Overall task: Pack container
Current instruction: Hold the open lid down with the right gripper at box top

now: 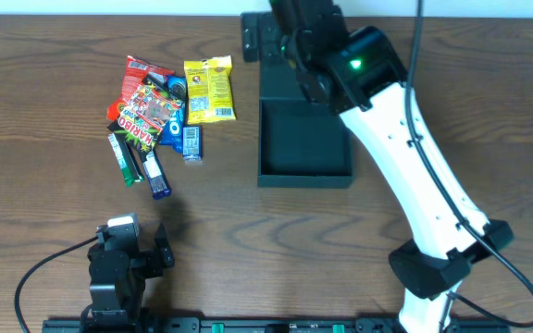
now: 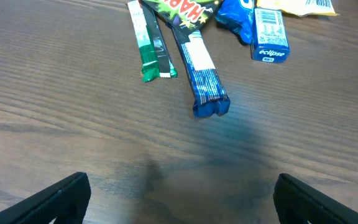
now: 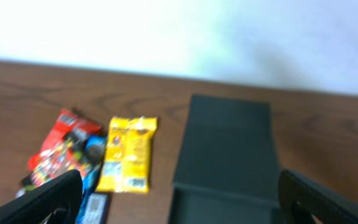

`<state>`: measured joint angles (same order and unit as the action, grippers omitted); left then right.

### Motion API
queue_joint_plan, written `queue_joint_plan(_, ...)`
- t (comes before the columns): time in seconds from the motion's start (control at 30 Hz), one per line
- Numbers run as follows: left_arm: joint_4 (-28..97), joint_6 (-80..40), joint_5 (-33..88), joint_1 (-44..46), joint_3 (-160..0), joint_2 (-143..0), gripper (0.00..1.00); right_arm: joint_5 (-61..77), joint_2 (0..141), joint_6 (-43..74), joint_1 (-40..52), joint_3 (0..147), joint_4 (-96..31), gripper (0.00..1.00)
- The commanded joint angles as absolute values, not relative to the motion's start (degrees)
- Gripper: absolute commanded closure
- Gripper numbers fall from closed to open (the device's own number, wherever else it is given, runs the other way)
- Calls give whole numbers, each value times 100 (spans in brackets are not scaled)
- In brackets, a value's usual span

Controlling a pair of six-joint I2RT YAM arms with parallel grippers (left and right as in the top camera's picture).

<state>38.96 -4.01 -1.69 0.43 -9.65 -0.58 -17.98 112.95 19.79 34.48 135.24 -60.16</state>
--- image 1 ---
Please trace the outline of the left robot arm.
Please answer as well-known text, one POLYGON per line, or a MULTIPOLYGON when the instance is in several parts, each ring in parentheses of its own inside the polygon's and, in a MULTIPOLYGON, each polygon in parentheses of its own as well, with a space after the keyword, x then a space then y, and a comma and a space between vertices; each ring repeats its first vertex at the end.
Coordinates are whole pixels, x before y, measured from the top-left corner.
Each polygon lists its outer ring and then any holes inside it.
POLYGON ((80 332, 160 332, 162 321, 142 308, 145 281, 175 264, 167 232, 159 226, 155 246, 142 250, 132 224, 103 226, 88 251, 92 303, 81 313, 80 332))

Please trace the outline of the dark blue bar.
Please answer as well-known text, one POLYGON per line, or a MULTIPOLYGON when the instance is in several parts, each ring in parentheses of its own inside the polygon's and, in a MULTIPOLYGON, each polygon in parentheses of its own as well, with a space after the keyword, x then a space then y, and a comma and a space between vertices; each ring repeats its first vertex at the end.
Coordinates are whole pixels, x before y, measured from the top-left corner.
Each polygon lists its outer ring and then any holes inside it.
POLYGON ((139 152, 138 156, 142 161, 143 169, 148 178, 153 198, 155 200, 160 200, 170 196, 171 188, 166 175, 155 156, 155 152, 139 152))

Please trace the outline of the black box container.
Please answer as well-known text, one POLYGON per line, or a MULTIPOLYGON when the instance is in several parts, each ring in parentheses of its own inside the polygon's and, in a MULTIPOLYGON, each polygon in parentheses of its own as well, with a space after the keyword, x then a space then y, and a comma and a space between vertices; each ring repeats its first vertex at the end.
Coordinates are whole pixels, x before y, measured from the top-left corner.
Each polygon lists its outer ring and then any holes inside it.
POLYGON ((325 105, 308 103, 285 59, 260 55, 257 186, 346 189, 353 183, 348 130, 325 105))

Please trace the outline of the blue Oreo pack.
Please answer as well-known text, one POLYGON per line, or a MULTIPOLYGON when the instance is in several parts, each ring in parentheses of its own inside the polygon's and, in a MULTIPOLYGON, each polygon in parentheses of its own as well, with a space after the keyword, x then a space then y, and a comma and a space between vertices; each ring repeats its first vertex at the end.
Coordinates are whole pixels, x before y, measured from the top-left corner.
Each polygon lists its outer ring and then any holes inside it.
POLYGON ((177 153, 183 151, 183 128, 186 113, 187 84, 183 77, 166 76, 169 118, 159 138, 160 145, 171 146, 177 153))

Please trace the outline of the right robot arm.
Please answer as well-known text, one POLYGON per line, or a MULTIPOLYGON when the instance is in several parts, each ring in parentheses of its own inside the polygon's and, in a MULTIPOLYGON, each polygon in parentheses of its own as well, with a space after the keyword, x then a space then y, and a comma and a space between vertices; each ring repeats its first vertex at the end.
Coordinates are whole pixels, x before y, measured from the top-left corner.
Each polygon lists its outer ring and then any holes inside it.
POLYGON ((258 59, 267 29, 292 62, 306 98, 338 115, 398 199, 412 238, 390 254, 405 288, 407 332, 449 330, 458 287, 477 262, 498 257, 509 225, 481 212, 459 184, 421 117, 408 73, 375 27, 348 31, 337 7, 315 14, 246 13, 243 39, 258 59))

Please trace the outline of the red snack bag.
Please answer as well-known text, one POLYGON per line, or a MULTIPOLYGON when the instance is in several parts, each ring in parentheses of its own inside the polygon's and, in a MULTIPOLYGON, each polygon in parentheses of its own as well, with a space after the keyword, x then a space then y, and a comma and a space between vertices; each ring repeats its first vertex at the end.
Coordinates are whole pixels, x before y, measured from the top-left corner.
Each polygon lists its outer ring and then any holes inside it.
POLYGON ((125 106, 130 100, 131 96, 143 84, 143 79, 148 74, 152 74, 159 80, 164 81, 166 76, 175 74, 175 71, 169 68, 159 67, 150 64, 145 60, 127 56, 126 72, 122 82, 121 95, 106 109, 106 118, 109 121, 114 121, 121 112, 121 107, 125 106))

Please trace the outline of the Haribo candy bag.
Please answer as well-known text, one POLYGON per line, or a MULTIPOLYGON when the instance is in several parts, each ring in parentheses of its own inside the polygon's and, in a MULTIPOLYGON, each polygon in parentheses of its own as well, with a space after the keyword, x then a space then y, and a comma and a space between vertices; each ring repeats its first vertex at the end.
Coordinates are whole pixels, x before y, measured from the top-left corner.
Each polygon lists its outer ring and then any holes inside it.
POLYGON ((138 153, 148 153, 159 144, 169 118, 167 98, 168 92, 155 84, 139 85, 128 103, 120 108, 119 116, 107 128, 138 153))

